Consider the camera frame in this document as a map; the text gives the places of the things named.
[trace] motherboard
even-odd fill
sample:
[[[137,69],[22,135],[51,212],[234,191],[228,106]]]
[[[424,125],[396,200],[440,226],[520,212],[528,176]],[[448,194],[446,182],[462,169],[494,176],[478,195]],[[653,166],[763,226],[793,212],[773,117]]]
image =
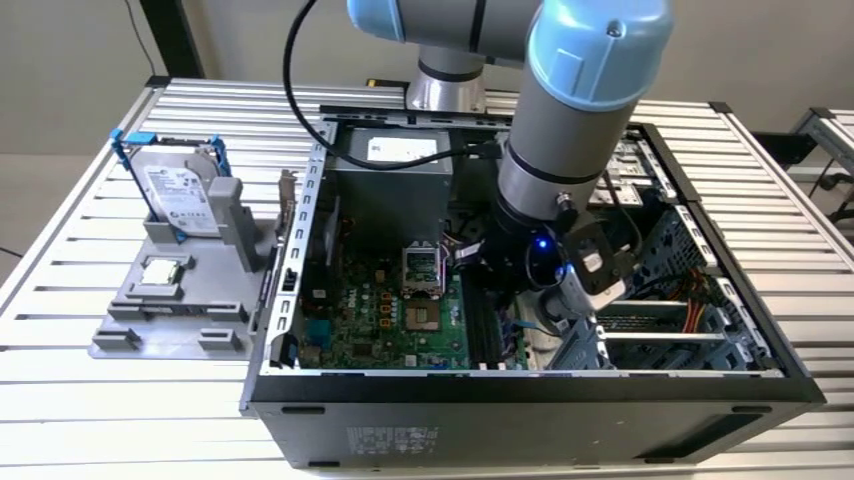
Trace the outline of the motherboard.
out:
[[[426,248],[418,248],[408,272],[418,283],[428,283],[432,257]],[[401,261],[390,255],[344,254],[332,306],[314,308],[302,299],[308,317],[300,352],[302,368],[470,367],[460,277],[445,274],[442,269],[432,273],[432,278],[446,275],[440,298],[408,290],[404,294]]]

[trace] metal slat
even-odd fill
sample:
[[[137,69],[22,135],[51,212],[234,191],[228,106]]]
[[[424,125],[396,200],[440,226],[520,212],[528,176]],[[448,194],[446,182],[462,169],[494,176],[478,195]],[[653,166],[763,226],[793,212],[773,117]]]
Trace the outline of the metal slat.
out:
[[[809,252],[832,252],[832,247],[823,242],[795,243],[795,242],[763,242],[736,240],[727,241],[728,247],[735,250],[795,250]]]
[[[30,283],[39,287],[110,288],[121,286],[128,274],[123,264],[39,265],[31,273]]]
[[[854,320],[849,296],[815,296],[808,299],[768,296],[764,298],[764,304],[777,320]]]
[[[77,240],[57,243],[49,253],[54,262],[129,264],[141,246],[140,241]]]
[[[796,321],[783,320],[779,321],[779,326],[783,329],[785,338],[795,346],[849,346],[854,345],[854,322],[837,322],[832,320],[820,321]],[[816,368],[820,367],[821,362],[813,362]],[[845,377],[854,377],[854,361],[848,362],[849,368],[844,370]]]
[[[839,262],[839,256],[835,253],[791,252],[784,250],[772,252],[759,250],[735,250],[735,258],[739,262]]]
[[[664,137],[673,152],[693,153],[748,153],[744,145],[729,142],[701,142],[697,140],[671,140]]]
[[[817,235],[817,233],[731,231],[723,232],[723,236],[725,237],[727,242],[729,240],[741,240],[764,242],[827,243],[824,237]]]
[[[716,222],[733,222],[733,223],[793,223],[800,225],[808,225],[805,218],[801,215],[751,215],[751,214],[732,214],[732,213],[712,213],[711,219]]]
[[[753,197],[716,197],[705,196],[701,199],[703,207],[709,205],[749,205],[749,206],[769,206],[769,207],[795,207],[791,200],[787,198],[753,198]]]
[[[776,272],[788,275],[800,275],[804,273],[820,273],[820,272],[837,272],[848,273],[849,269],[847,264],[841,262],[821,262],[821,263],[800,263],[800,262],[760,262],[760,261],[740,261],[737,262],[747,273],[753,272]]]
[[[784,215],[797,215],[797,208],[791,206],[769,206],[769,205],[728,205],[728,204],[703,204],[703,208],[708,213],[776,213]]]
[[[0,346],[11,348],[85,348],[102,319],[51,318],[0,322]]]
[[[780,275],[756,273],[749,282],[763,295],[771,294],[844,294],[854,295],[854,275]]]
[[[803,223],[739,223],[739,222],[716,222],[723,232],[733,230],[744,230],[749,232],[815,232],[811,224]]]
[[[717,153],[673,153],[679,165],[760,169],[752,156]]]
[[[0,384],[37,382],[49,385],[53,382],[102,382],[103,388],[107,389],[110,385],[107,382],[118,382],[122,387],[123,385],[132,386],[133,382],[142,382],[138,384],[138,390],[144,390],[144,382],[184,382],[186,385],[193,385],[192,382],[205,380],[242,382],[245,369],[245,362],[212,360],[97,361],[89,357],[85,349],[81,348],[7,350],[0,354]],[[138,401],[144,401],[144,398],[145,395],[142,394]],[[197,403],[204,402],[202,398],[196,398],[192,395],[192,390],[189,390],[186,399],[194,399]],[[174,413],[161,418],[178,418],[181,415],[177,412]],[[123,418],[133,418],[133,415],[130,414]]]

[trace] aluminum table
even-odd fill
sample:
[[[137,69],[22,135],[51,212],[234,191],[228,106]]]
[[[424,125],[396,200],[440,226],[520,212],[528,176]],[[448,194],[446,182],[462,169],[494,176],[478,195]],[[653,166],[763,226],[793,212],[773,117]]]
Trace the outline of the aluminum table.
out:
[[[301,87],[318,104],[400,108],[392,88]],[[493,113],[514,94],[490,93]],[[693,467],[293,472],[260,421],[241,418],[244,362],[91,360],[85,347],[140,247],[145,205],[107,145],[0,288],[0,478],[854,478],[854,251],[731,113],[639,104],[693,182],[729,248],[828,404]],[[277,213],[278,170],[310,145],[280,86],[172,80],[146,87],[125,130],[228,145],[244,203]]]

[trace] wire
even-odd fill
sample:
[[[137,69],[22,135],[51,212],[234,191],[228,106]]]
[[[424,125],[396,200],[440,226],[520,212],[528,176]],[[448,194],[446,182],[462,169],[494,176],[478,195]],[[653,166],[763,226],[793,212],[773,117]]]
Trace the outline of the wire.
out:
[[[628,225],[631,225],[631,231],[635,236],[635,245],[631,247],[631,254],[635,256],[635,258],[640,258],[640,249],[643,248],[643,236],[640,235],[637,224],[631,219],[631,215],[628,215],[628,211],[625,210],[625,207],[623,207],[623,204],[619,201],[619,197],[616,196],[616,189],[613,188],[613,182],[611,182],[611,174],[608,173],[607,169],[601,173],[601,178],[604,180],[605,187],[608,187],[608,193],[611,194],[611,202],[613,202],[613,206],[616,207],[619,212],[623,214],[623,217],[625,217],[625,220],[628,221]]]
[[[824,178],[824,174],[827,173],[827,170],[829,170],[829,166],[832,165],[833,161],[835,160],[832,158],[827,161],[827,165],[824,165],[824,170],[821,170],[821,173],[817,175],[817,178],[815,179],[815,183],[812,184],[812,188],[809,188],[809,194],[807,195],[808,198],[812,198],[812,194],[815,193],[817,184],[820,183],[821,178]]]
[[[538,333],[541,333],[542,335],[548,335],[549,337],[560,338],[560,335],[545,331],[544,329],[541,329],[540,327],[533,325],[530,322],[513,322],[513,325],[516,327],[518,327],[518,328],[526,328],[529,330],[536,330]]]
[[[360,160],[346,153],[341,153],[334,149],[334,146],[322,138],[322,136],[317,133],[310,123],[305,119],[301,110],[298,109],[298,105],[296,104],[296,97],[293,96],[293,84],[290,82],[290,63],[293,59],[293,44],[296,42],[296,35],[298,33],[298,29],[302,26],[302,21],[308,16],[308,12],[310,8],[314,6],[316,0],[306,0],[302,4],[302,7],[296,14],[296,18],[293,18],[293,23],[290,24],[290,30],[288,31],[288,37],[284,42],[284,55],[281,58],[281,83],[284,85],[284,96],[288,99],[288,105],[290,106],[290,112],[298,121],[298,124],[305,129],[305,132],[310,135],[314,141],[325,148],[329,155],[340,158],[345,162],[350,163],[356,167],[361,167],[365,170],[376,170],[376,171],[389,171],[389,170],[402,170],[405,168],[416,167],[418,165],[424,165],[429,162],[433,162],[441,158],[456,157],[456,156],[468,156],[468,155],[480,155],[485,157],[485,149],[484,145],[474,147],[464,147],[452,150],[445,150],[444,152],[433,153],[425,157],[421,157],[416,160],[410,160],[408,162],[393,162],[393,163],[377,163],[368,162],[365,160]]]
[[[130,17],[130,26],[133,27],[133,35],[136,35],[136,41],[138,42],[138,48],[142,49],[142,53],[145,54],[145,59],[148,60],[148,68],[150,69],[150,75],[156,75],[154,72],[154,62],[150,61],[150,55],[148,54],[148,49],[145,48],[145,43],[142,42],[142,37],[138,35],[138,29],[136,28],[136,18],[133,18],[133,9],[130,9],[130,2],[123,0],[123,6],[128,7],[128,16]]]
[[[560,277],[555,280],[553,283],[548,285],[541,285],[533,279],[533,273],[530,272],[530,250],[533,248],[533,244],[528,243],[528,248],[524,249],[524,274],[528,277],[528,282],[530,282],[530,285],[536,290],[545,290],[546,288],[556,287],[563,283],[563,280],[565,279],[565,270],[567,270],[565,264],[568,261],[565,256],[565,250],[563,249],[563,246],[560,245],[560,242],[557,242],[556,239],[552,239],[552,241],[555,242],[555,248],[557,249],[557,254],[560,255],[560,269],[559,269]]]
[[[13,257],[23,258],[23,256],[19,253],[17,253],[14,250],[9,250],[5,247],[0,247],[0,252],[6,253],[6,254],[11,255]]]
[[[649,280],[635,289],[635,292],[643,292],[651,286],[657,285],[659,283],[672,282],[673,280],[684,280],[684,273],[664,275],[663,277],[657,277],[655,280]]]

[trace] wall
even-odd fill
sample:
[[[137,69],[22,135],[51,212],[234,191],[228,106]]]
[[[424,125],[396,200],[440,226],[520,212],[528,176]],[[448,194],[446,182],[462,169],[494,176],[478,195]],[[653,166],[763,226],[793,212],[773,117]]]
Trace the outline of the wall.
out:
[[[121,0],[1,0],[0,153],[93,155],[148,76]]]
[[[281,47],[300,0],[184,0],[213,32],[205,68],[222,78],[278,82]],[[301,82],[362,85],[408,79],[416,48],[350,25],[344,0],[320,0],[294,50]],[[648,98],[723,100],[751,128],[785,130],[812,105],[854,107],[854,2],[673,0],[676,28]],[[518,74],[493,68],[486,86],[517,88]]]

